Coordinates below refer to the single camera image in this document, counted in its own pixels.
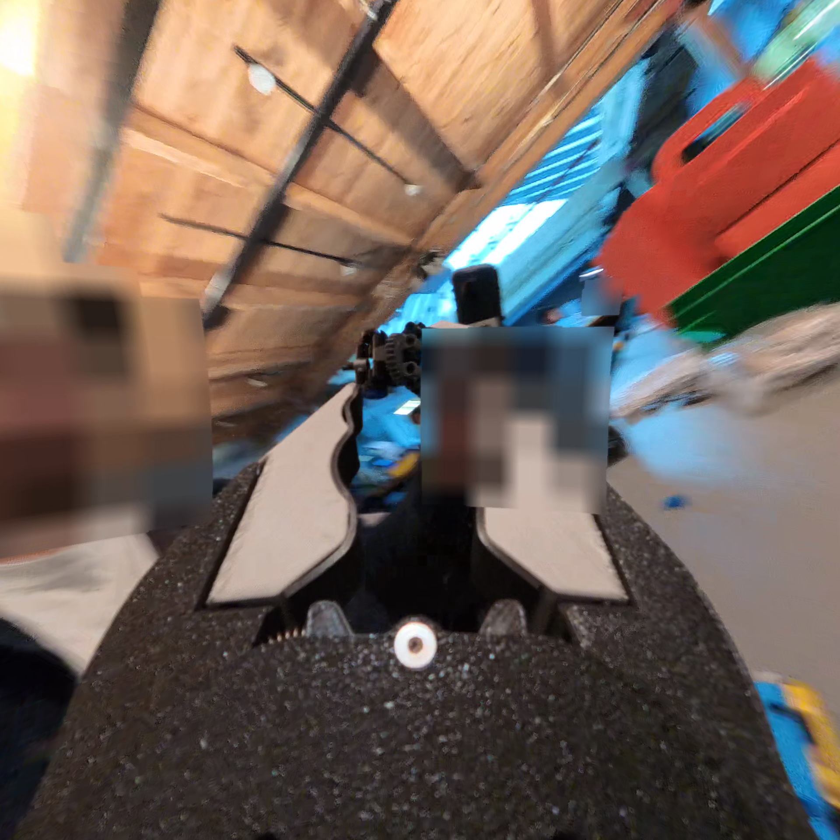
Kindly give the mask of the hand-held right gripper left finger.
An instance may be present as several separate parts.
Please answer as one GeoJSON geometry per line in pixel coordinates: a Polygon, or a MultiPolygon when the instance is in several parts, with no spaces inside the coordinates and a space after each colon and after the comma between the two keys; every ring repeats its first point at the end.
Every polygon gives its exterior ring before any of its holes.
{"type": "Polygon", "coordinates": [[[347,384],[260,460],[208,604],[293,595],[350,550],[361,427],[361,389],[347,384]]]}

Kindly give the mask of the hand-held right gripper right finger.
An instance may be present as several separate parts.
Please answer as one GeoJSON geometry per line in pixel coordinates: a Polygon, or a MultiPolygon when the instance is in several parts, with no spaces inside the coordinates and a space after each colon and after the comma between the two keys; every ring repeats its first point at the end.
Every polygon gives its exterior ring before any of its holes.
{"type": "Polygon", "coordinates": [[[476,532],[490,556],[532,586],[568,601],[629,602],[593,513],[480,508],[476,532]]]}

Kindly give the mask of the black blue domed brick assembly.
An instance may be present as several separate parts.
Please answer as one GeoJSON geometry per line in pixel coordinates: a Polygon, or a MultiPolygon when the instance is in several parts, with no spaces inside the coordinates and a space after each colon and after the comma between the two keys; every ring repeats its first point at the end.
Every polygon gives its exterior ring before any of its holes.
{"type": "Polygon", "coordinates": [[[409,322],[400,332],[362,335],[351,366],[363,397],[379,400],[401,387],[421,395],[423,329],[422,323],[409,322]]]}

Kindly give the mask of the grey desk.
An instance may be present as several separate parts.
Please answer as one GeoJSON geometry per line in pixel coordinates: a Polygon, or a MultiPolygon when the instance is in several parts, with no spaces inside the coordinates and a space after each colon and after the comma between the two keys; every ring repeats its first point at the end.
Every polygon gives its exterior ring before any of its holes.
{"type": "Polygon", "coordinates": [[[838,375],[762,414],[706,402],[619,428],[629,456],[610,484],[693,574],[747,667],[809,684],[837,715],[838,375]],[[690,506],[664,510],[675,494],[690,506]]]}

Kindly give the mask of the white garment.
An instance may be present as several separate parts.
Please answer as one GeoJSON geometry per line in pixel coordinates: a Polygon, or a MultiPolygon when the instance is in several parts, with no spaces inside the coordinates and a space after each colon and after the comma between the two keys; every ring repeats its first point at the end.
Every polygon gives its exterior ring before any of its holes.
{"type": "Polygon", "coordinates": [[[158,559],[141,534],[2,560],[1,617],[80,677],[158,559]]]}

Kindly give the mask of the orange foam carrier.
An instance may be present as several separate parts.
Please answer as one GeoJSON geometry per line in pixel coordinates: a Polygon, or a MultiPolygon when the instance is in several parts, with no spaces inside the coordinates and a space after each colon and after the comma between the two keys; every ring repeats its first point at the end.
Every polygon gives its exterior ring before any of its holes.
{"type": "Polygon", "coordinates": [[[670,320],[670,302],[838,187],[838,141],[836,65],[810,58],[769,87],[740,80],[667,138],[598,265],[670,320]]]}

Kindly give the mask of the clear plastic bag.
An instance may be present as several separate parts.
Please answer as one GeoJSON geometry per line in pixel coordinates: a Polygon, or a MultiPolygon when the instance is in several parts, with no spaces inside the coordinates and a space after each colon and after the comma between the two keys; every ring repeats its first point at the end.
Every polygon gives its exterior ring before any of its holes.
{"type": "Polygon", "coordinates": [[[636,420],[685,397],[717,398],[759,413],[775,397],[839,362],[839,305],[812,306],[759,323],[712,350],[693,348],[625,384],[610,401],[611,419],[636,420]]]}

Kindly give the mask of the green plastic bin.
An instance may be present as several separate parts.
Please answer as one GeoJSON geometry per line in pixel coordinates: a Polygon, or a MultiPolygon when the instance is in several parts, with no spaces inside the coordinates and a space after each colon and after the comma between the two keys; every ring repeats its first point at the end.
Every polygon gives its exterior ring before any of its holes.
{"type": "Polygon", "coordinates": [[[839,300],[839,188],[672,300],[682,334],[729,340],[762,322],[839,300]]]}

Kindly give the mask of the blue sticker sheet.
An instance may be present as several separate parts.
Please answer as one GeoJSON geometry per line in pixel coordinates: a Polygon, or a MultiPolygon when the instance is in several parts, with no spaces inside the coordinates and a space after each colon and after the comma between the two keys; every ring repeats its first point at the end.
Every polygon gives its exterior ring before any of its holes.
{"type": "Polygon", "coordinates": [[[754,683],[789,782],[818,838],[839,838],[839,737],[823,697],[770,673],[754,683]]]}

